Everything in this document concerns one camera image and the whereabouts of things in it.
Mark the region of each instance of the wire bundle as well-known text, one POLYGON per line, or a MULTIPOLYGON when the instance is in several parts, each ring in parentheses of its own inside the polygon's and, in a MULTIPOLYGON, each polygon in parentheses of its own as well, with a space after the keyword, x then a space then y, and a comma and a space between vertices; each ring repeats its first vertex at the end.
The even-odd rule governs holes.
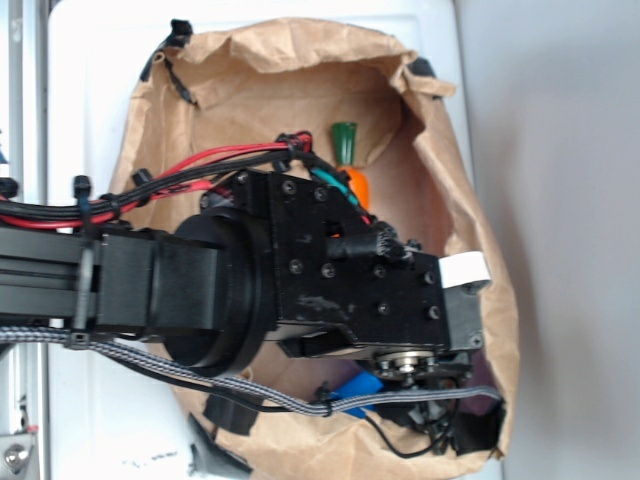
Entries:
MULTIPOLYGON (((71 332, 69 330, 48 327, 0 327, 0 343, 64 344, 68 340, 70 333, 71 332)), ((144 371, 141 373, 153 372, 166 377, 186 379, 191 383, 200 382, 201 386, 205 387, 218 387, 232 392, 245 393, 276 403, 286 409, 283 411, 295 412, 309 416, 325 417, 333 412, 343 412, 345 410, 363 407, 365 405, 451 400, 469 398, 476 395, 488 396, 495 400, 501 400, 501 396, 497 390, 491 387, 480 386, 448 390, 403 390, 359 395, 340 400, 329 400, 322 403, 307 403, 243 378, 203 377, 172 360, 167 360, 121 343, 90 342, 87 348, 113 360, 117 360, 127 366, 135 365, 138 369, 144 371)))

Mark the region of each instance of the hex bolt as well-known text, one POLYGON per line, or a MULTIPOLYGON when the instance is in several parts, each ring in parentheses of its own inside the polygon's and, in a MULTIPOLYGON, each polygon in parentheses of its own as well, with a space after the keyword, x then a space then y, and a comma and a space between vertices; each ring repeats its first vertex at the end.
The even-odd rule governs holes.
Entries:
POLYGON ((387 275, 387 269, 382 265, 376 265, 373 267, 373 274, 378 278, 384 278, 387 275))
POLYGON ((474 333, 469 337, 469 345, 473 348, 481 348, 483 344, 482 335, 479 333, 474 333))
POLYGON ((324 278, 333 278, 336 276, 336 268, 331 263, 325 263, 320 268, 320 273, 324 278))
POLYGON ((313 191, 313 198, 315 198, 319 202, 326 202, 327 197, 327 191, 322 187, 318 187, 313 191))
POLYGON ((380 315, 389 315, 391 313, 391 307, 388 303, 379 303, 378 304, 378 313, 380 315))
POLYGON ((282 193, 285 195, 295 195, 298 191, 298 187, 293 180, 285 180, 282 182, 282 193))
POLYGON ((434 305, 427 310, 427 315, 429 315, 429 318, 432 320, 438 320, 440 319, 440 309, 434 305))
POLYGON ((204 210, 207 207, 209 207, 209 203, 210 203, 209 195, 203 195, 203 196, 200 197, 200 209, 201 210, 204 210))
POLYGON ((432 271, 428 271, 427 273, 425 273, 422 276, 422 279, 427 285, 433 285, 434 283, 436 283, 436 275, 432 271))
POLYGON ((302 265, 302 262, 297 258, 294 258, 289 262, 289 271, 294 275, 300 275, 302 273, 302 270, 304 270, 304 266, 302 265))
POLYGON ((245 183, 247 183, 247 180, 249 179, 249 174, 247 172, 241 172, 238 177, 238 183, 240 185, 244 185, 245 183))

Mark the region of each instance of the paper bag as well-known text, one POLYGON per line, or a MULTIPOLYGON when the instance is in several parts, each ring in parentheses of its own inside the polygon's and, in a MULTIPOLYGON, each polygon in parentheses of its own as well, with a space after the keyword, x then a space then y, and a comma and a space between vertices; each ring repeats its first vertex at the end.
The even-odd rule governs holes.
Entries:
MULTIPOLYGON (((481 309, 486 370, 505 399, 497 450, 456 456, 449 449, 402 460, 370 425, 345 414, 260 414, 248 436, 223 429, 216 436, 248 462, 253 478, 451 478, 509 449, 519 369, 514 293, 442 102, 455 88, 425 76, 416 59, 393 37, 327 21, 281 19, 197 35, 174 28, 132 95, 112 191, 130 187, 140 168, 157 174, 195 152, 273 141, 282 132, 311 131, 316 153, 333 161, 330 125, 356 122, 356 164, 369 179, 372 213, 403 240, 418 239, 428 253, 483 251, 493 277, 481 293, 481 309)), ((152 202, 128 219, 136 227, 173 231, 198 213, 198 200, 193 194, 152 202)), ((324 381, 335 388, 357 369, 348 361, 288 359, 265 345, 248 374, 311 400, 324 381)), ((203 419, 204 395, 178 395, 203 419)), ((392 422, 380 424, 400 450, 428 442, 392 422)))

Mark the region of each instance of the black connector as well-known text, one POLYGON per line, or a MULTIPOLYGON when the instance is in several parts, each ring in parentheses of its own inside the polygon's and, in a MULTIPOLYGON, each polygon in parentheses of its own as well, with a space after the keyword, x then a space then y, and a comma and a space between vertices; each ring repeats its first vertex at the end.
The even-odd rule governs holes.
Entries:
POLYGON ((0 177, 0 195, 4 198, 14 198, 18 196, 20 186, 13 178, 0 177))

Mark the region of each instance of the black cable clip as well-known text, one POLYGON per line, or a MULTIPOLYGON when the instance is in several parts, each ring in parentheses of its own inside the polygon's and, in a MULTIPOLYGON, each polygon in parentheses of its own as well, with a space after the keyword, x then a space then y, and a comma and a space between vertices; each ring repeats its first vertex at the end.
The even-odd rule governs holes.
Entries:
POLYGON ((316 389, 316 404, 324 404, 327 407, 327 414, 323 415, 323 417, 330 417, 333 415, 333 404, 332 402, 332 392, 329 389, 329 382, 323 382, 321 386, 316 389))
POLYGON ((100 195, 100 200, 105 200, 111 205, 111 211, 113 212, 112 220, 120 220, 120 216, 122 215, 122 205, 120 205, 120 202, 118 201, 118 195, 114 193, 105 193, 104 195, 100 195))
MULTIPOLYGON (((133 183, 136 184, 136 187, 140 187, 145 183, 149 183, 151 180, 153 180, 153 175, 151 175, 151 172, 149 172, 149 170, 147 170, 146 168, 141 168, 131 176, 131 179, 133 180, 133 183)), ((151 200, 151 195, 141 199, 138 202, 138 207, 144 207, 147 203, 149 203, 149 200, 151 200)))
POLYGON ((287 145, 289 158, 287 158, 286 160, 275 160, 272 163, 273 169, 278 173, 286 173, 291 170, 291 162, 298 158, 298 152, 302 151, 303 142, 298 135, 289 135, 286 133, 281 133, 278 138, 276 138, 276 142, 282 142, 287 145))
POLYGON ((73 196, 78 201, 78 210, 82 220, 82 236, 84 246, 78 265, 78 297, 76 311, 71 325, 71 335, 65 347, 72 350, 84 350, 89 346, 91 337, 87 331, 87 319, 91 301, 91 284, 93 283, 95 226, 91 223, 91 180, 86 175, 78 175, 73 180, 73 196))

